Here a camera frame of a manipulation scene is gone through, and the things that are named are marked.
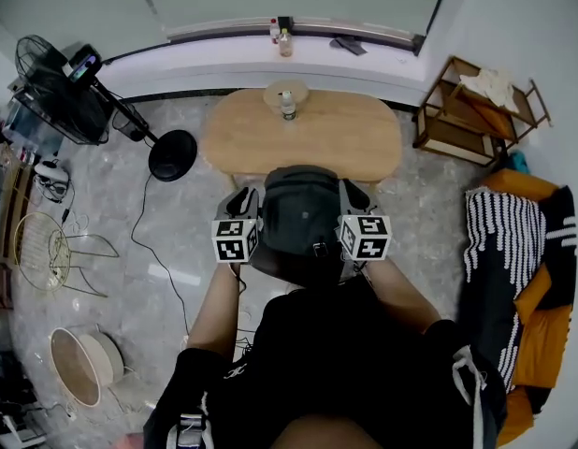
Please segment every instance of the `black round fan base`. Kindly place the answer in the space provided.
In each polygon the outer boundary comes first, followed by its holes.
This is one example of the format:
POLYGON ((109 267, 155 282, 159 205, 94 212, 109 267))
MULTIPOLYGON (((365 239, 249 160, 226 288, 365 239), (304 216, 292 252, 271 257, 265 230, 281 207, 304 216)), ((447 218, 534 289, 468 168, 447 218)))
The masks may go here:
POLYGON ((185 130, 173 130, 154 143, 148 167, 157 180, 174 181, 189 171, 196 157, 195 138, 185 130))

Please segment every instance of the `electric fan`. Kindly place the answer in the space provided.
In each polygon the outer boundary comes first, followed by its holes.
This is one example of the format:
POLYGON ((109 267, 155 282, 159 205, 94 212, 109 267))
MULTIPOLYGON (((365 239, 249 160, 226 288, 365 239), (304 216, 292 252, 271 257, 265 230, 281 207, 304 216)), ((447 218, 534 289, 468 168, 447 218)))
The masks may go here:
POLYGON ((194 164, 194 137, 173 130, 157 138, 133 106, 122 103, 98 80, 102 59, 91 45, 67 60, 41 36, 25 36, 17 43, 16 66, 24 87, 15 97, 74 142, 108 141, 108 120, 116 108, 129 121, 122 133, 134 141, 152 140, 148 166, 156 179, 177 180, 194 164))

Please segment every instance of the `person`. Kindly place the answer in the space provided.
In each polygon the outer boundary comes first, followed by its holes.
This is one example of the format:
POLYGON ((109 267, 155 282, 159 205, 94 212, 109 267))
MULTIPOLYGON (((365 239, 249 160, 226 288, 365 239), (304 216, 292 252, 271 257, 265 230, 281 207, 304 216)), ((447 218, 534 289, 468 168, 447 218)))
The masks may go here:
POLYGON ((214 271, 146 449, 167 447, 182 413, 203 416, 202 447, 216 449, 496 446, 499 374, 391 260, 273 298, 233 362, 239 272, 214 271))

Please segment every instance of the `black and white striped fabric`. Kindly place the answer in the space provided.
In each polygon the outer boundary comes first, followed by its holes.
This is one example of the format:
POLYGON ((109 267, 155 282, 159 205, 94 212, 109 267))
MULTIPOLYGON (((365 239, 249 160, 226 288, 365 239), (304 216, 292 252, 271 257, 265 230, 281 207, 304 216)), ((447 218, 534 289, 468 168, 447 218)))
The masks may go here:
POLYGON ((499 358, 493 353, 486 355, 498 368, 505 388, 511 389, 513 368, 522 335, 513 300, 526 288, 541 265, 546 236, 546 221, 538 203, 528 199, 496 193, 488 188, 479 188, 466 194, 468 234, 470 246, 464 252, 466 284, 476 279, 481 253, 490 259, 492 271, 503 272, 499 287, 495 291, 507 295, 510 303, 511 334, 507 340, 497 338, 500 344, 499 358))

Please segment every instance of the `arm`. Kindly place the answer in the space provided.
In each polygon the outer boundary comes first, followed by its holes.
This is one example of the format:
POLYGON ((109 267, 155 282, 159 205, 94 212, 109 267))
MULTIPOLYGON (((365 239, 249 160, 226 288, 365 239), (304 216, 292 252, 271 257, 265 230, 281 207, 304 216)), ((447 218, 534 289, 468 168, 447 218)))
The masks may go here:
MULTIPOLYGON (((238 264, 233 265, 238 276, 240 268, 238 264)), ((220 264, 212 275, 202 307, 189 331, 187 347, 213 351, 232 361, 238 306, 239 282, 227 264, 220 264)))
POLYGON ((439 312, 390 259, 368 261, 365 271, 376 297, 404 326, 424 333, 441 319, 439 312))

